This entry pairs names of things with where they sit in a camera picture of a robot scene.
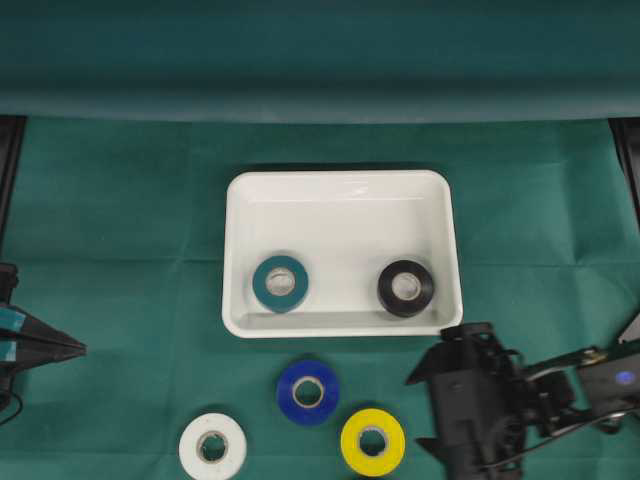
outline cable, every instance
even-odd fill
[[[583,422],[583,423],[579,423],[577,425],[572,425],[570,427],[563,428],[562,430],[559,430],[559,433],[557,433],[556,435],[554,435],[550,439],[545,440],[544,442],[540,442],[539,444],[534,445],[533,447],[526,448],[525,450],[521,451],[520,453],[518,453],[516,455],[513,455],[512,457],[506,458],[505,460],[500,460],[499,462],[486,463],[484,465],[481,465],[481,468],[496,468],[496,467],[501,467],[503,465],[507,465],[509,463],[513,463],[516,460],[520,460],[525,455],[527,455],[527,454],[529,454],[531,452],[534,452],[536,450],[539,450],[542,447],[546,447],[551,442],[555,442],[559,438],[562,438],[565,435],[573,433],[573,432],[575,432],[577,430],[580,430],[581,428],[588,427],[589,425],[594,425],[596,423],[600,423],[600,422],[602,422],[604,420],[608,420],[609,418],[611,418],[614,415],[626,415],[627,413],[637,412],[638,410],[640,410],[640,408],[638,408],[638,407],[628,408],[626,410],[619,410],[617,412],[607,413],[606,415],[602,415],[600,417],[594,418],[594,419],[589,420],[587,422]]]
[[[5,390],[3,393],[8,393],[9,395],[11,395],[13,398],[16,399],[16,401],[18,402],[18,409],[13,414],[11,414],[7,418],[5,418],[4,420],[1,420],[0,421],[0,427],[2,427],[3,425],[6,425],[11,420],[13,420],[18,415],[20,415],[20,413],[22,413],[22,407],[24,406],[24,404],[22,403],[22,398],[20,398],[20,395],[18,395],[17,393],[11,392],[9,390]]]

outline green cloth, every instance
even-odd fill
[[[2,478],[187,478],[176,455],[204,412],[248,437],[240,479],[352,479],[338,435],[381,406],[409,440],[433,433],[405,378],[433,338],[242,340],[220,317],[225,192],[249,170],[429,168],[453,192],[464,319],[494,322],[535,362],[606,345],[640,298],[640,238],[605,121],[287,126],[29,120],[3,256],[14,302],[89,354],[19,377],[0,429]],[[280,372],[328,362],[342,397],[319,427],[288,421]],[[527,479],[629,479],[640,422],[593,429],[526,460]],[[391,478],[443,478],[408,441]]]
[[[640,114],[640,2],[21,0],[0,112],[258,122]]]

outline teal tape roll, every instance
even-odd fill
[[[276,255],[262,262],[253,274],[253,292],[266,308],[285,313],[304,300],[309,276],[293,257]]]
[[[26,315],[10,308],[0,308],[0,328],[19,332]]]
[[[17,345],[14,341],[0,342],[0,362],[15,362],[16,361]]]

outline table surface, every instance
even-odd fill
[[[428,168],[449,181],[464,319],[494,322],[539,361],[606,345],[640,300],[640,241],[605,121],[292,126],[29,120],[4,258],[14,301],[89,345],[21,375],[26,401],[0,429],[6,478],[181,479],[180,434],[224,412],[248,437],[241,479],[354,478],[339,431],[361,406],[408,439],[433,433],[404,380],[433,338],[242,340],[220,318],[225,193],[251,170]],[[312,354],[342,385],[337,411],[303,428],[275,381]],[[640,422],[576,433],[526,460],[527,479],[628,479]],[[397,479],[444,478],[409,441]]]

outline white tray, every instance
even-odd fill
[[[274,254],[302,262],[309,292],[275,314],[251,279]],[[407,258],[431,272],[435,295],[414,317],[388,313],[380,272]],[[462,320],[451,193],[429,170],[245,173],[227,191],[222,318],[239,337],[437,335]]]

